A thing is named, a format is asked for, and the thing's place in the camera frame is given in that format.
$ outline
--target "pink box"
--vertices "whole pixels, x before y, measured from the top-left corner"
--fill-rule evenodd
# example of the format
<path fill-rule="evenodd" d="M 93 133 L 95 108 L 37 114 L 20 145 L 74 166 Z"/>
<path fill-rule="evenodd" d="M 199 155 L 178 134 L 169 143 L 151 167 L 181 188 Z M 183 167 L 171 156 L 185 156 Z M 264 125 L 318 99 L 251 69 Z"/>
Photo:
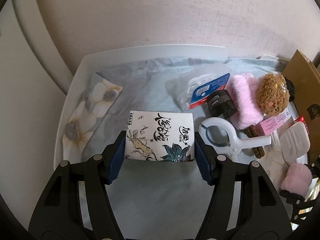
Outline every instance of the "pink box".
<path fill-rule="evenodd" d="M 291 117 L 288 109 L 286 108 L 281 114 L 275 117 L 270 117 L 256 125 L 256 131 L 259 136 L 269 135 L 274 130 L 278 129 Z"/>

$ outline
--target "pink plush toy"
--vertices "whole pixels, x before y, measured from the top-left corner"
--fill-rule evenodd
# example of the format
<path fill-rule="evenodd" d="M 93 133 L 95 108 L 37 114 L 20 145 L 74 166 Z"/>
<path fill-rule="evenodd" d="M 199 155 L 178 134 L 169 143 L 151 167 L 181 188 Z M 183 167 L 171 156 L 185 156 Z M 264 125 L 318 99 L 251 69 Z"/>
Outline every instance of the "pink plush toy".
<path fill-rule="evenodd" d="M 263 113 L 256 102 L 256 91 L 260 85 L 260 79 L 251 73 L 234 75 L 230 78 L 228 92 L 238 111 L 230 117 L 234 127 L 239 130 L 256 125 L 263 120 Z"/>
<path fill-rule="evenodd" d="M 306 197 L 311 181 L 312 174 L 309 168 L 303 164 L 294 163 L 289 167 L 281 189 Z"/>

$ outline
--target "metal screw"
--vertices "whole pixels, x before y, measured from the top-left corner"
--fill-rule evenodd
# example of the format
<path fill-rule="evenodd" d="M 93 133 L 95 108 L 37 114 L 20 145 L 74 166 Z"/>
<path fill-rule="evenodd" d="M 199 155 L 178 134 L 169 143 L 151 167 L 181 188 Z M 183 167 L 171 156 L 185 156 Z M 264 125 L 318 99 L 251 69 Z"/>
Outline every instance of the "metal screw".
<path fill-rule="evenodd" d="M 225 161 L 227 158 L 224 156 L 224 155 L 218 155 L 218 157 L 217 157 L 217 159 L 219 160 L 219 161 Z"/>
<path fill-rule="evenodd" d="M 68 161 L 66 161 L 66 160 L 60 162 L 60 166 L 61 167 L 64 167 L 64 166 L 67 166 L 67 165 L 68 165 Z"/>
<path fill-rule="evenodd" d="M 93 159 L 94 159 L 95 161 L 99 161 L 99 160 L 102 159 L 102 155 L 101 155 L 101 154 L 96 154 L 96 155 L 93 157 Z"/>
<path fill-rule="evenodd" d="M 253 162 L 251 163 L 251 165 L 252 165 L 253 167 L 256 167 L 256 168 L 258 168 L 258 167 L 260 166 L 260 164 L 259 164 L 258 162 L 256 162 L 256 161 L 253 161 Z"/>

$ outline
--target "brown cardboard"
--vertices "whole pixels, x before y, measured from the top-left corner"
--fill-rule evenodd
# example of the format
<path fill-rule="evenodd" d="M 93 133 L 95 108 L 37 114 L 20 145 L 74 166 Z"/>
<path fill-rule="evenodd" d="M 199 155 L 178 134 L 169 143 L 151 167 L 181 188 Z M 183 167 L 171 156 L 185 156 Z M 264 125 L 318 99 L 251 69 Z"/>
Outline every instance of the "brown cardboard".
<path fill-rule="evenodd" d="M 310 138 L 309 163 L 320 155 L 320 73 L 300 51 L 296 51 L 282 72 L 295 86 L 294 104 L 303 115 Z"/>

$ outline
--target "white flower print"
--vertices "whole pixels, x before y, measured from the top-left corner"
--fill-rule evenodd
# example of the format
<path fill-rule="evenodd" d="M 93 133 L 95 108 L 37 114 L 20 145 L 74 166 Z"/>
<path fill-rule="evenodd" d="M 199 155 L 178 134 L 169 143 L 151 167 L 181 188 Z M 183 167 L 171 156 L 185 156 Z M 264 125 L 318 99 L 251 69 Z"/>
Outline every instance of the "white flower print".
<path fill-rule="evenodd" d="M 105 79 L 103 79 L 102 82 L 97 83 L 94 86 L 90 97 L 92 102 L 97 103 L 92 110 L 92 113 L 97 117 L 104 117 L 121 91 L 122 87 L 114 85 Z"/>
<path fill-rule="evenodd" d="M 82 101 L 65 126 L 62 137 L 64 160 L 69 160 L 71 163 L 81 161 L 82 152 L 93 134 L 90 129 L 96 121 L 96 116 L 85 108 L 85 101 Z"/>

